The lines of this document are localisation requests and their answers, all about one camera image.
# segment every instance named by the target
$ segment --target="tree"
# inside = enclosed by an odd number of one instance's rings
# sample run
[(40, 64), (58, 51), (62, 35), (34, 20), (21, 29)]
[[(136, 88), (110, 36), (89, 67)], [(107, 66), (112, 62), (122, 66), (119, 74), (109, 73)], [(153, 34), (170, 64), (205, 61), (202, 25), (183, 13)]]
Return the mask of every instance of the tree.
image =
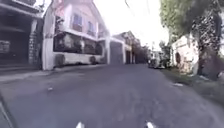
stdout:
[(181, 37), (192, 30), (195, 20), (214, 2), (216, 0), (161, 0), (162, 24), (168, 27), (172, 37)]
[[(161, 0), (162, 23), (168, 27), (171, 37), (178, 39), (191, 33), (197, 39), (199, 74), (202, 74), (206, 63), (214, 62), (207, 65), (217, 67), (215, 64), (218, 62), (222, 23), (219, 16), (220, 6), (224, 6), (223, 0)], [(218, 70), (214, 68), (211, 71), (218, 74)]]

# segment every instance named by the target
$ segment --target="door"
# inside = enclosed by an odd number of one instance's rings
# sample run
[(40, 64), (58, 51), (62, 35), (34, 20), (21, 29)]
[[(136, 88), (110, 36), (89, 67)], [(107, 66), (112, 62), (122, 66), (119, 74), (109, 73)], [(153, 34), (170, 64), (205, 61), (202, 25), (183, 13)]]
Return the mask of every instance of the door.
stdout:
[(110, 64), (123, 64), (123, 49), (121, 43), (110, 43)]

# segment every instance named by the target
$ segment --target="asphalt road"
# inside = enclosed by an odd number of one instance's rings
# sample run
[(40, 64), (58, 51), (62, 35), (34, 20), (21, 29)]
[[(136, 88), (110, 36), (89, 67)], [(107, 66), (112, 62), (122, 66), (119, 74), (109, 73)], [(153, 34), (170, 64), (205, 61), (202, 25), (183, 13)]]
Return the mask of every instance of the asphalt road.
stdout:
[(224, 112), (145, 65), (57, 73), (1, 84), (19, 128), (223, 128)]

